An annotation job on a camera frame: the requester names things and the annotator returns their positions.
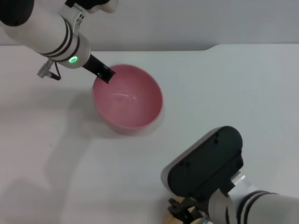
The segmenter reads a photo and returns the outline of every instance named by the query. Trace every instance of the white tabletop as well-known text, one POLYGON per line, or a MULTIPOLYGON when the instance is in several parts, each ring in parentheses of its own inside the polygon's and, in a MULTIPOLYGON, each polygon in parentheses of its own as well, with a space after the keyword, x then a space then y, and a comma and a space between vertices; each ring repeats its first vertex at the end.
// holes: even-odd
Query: white tabletop
POLYGON ((254 185, 299 197, 298 44, 94 55, 149 72, 162 116, 141 133, 114 133, 93 107, 95 75, 60 66, 61 81, 41 79, 45 58, 0 47, 1 222, 163 223, 171 194, 160 172, 224 125, 241 133, 242 171, 254 185))

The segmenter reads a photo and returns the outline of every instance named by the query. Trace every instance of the cable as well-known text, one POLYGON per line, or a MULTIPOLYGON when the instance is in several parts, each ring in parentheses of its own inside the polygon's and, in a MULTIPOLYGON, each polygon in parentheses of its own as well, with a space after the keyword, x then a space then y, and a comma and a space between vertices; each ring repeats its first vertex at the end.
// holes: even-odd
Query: cable
POLYGON ((60 72, 59 72, 59 69, 58 69, 58 66, 57 66, 57 63, 55 62, 55 68, 56 68, 56 71, 57 71, 57 74, 58 74, 58 77, 59 77, 59 80, 61 79, 61 75, 60 75, 60 72))

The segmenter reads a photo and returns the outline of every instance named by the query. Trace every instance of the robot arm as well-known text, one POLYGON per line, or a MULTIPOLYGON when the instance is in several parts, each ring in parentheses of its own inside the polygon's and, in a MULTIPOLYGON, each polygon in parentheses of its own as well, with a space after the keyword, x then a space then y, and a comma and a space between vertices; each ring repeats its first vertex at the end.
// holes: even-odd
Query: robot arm
POLYGON ((254 187, 239 171, 242 138, 229 126, 197 141, 161 174, 166 188, 185 197, 170 199, 169 212, 184 224, 297 224, 299 199, 254 187))
POLYGON ((48 75, 53 63, 83 67, 105 82, 115 74, 91 54, 89 41, 79 33, 85 11, 114 12, 118 0, 67 0, 58 13, 34 0, 0 0, 0 26, 15 41, 49 58, 38 75, 48 75))

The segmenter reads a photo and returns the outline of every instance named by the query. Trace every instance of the bowl rim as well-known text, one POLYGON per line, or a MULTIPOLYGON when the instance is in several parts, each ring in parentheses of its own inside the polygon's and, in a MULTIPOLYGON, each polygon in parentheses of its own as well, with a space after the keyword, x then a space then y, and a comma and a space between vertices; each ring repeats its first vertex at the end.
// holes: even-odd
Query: bowl rim
POLYGON ((159 116, 161 115, 161 113, 162 113, 162 111, 163 111, 163 107, 164 107, 164 97, 163 97, 163 92, 162 92, 162 90, 161 90, 161 87, 160 87, 159 83, 156 81, 156 79, 155 79, 152 75, 150 75, 147 71, 141 69, 141 68, 138 67, 138 66, 123 63, 123 64, 114 64, 114 65, 111 65, 109 68, 113 69, 113 67, 116 67, 116 66, 122 66, 122 65, 126 65, 126 66, 130 66, 130 67, 134 67, 134 68, 137 68, 137 69, 139 69, 139 70, 145 72, 145 73, 146 73, 150 78, 152 78, 152 79, 154 80, 154 82, 157 84, 157 86, 158 86, 158 88, 159 88, 159 91, 160 91, 160 94, 161 94, 161 98, 162 98, 161 108, 160 108, 160 111, 159 111, 159 113, 157 114, 157 116, 156 116, 151 122, 149 122, 148 124, 145 124, 145 125, 142 125, 142 126, 138 126, 138 127, 129 127, 129 126, 118 125, 118 124, 116 124, 116 123, 110 121, 108 118, 106 118, 106 116, 105 116, 105 115, 102 113, 102 111, 98 108, 98 106, 97 106, 97 104, 96 104, 96 102, 95 102, 95 92, 94 92, 94 89, 95 89, 95 83, 96 83, 97 81, 102 81, 102 80, 101 80, 100 78, 98 78, 98 77, 96 77, 95 80, 94 80, 94 82, 93 82, 93 103, 94 103, 94 105, 95 105, 95 107, 96 107, 98 113, 101 115, 101 117, 102 117, 103 119, 105 119, 110 125, 113 125, 113 126, 118 127, 118 128, 127 129, 127 130, 138 130, 138 129, 145 128, 145 127, 149 126, 150 124, 152 124, 153 122, 155 122, 155 121, 159 118, 159 116))

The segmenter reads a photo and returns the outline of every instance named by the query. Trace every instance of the table surface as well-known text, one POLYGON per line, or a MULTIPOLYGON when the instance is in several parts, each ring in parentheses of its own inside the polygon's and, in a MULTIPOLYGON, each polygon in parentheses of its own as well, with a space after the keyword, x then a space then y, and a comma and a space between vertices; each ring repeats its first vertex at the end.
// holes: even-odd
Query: table surface
POLYGON ((243 173, 259 188, 299 197, 299 45, 219 45, 189 52, 95 52, 107 65, 149 72, 164 112, 124 136, 93 107, 95 76, 0 47, 0 220, 7 224, 158 224, 172 196, 160 172, 219 126, 243 137, 243 173))

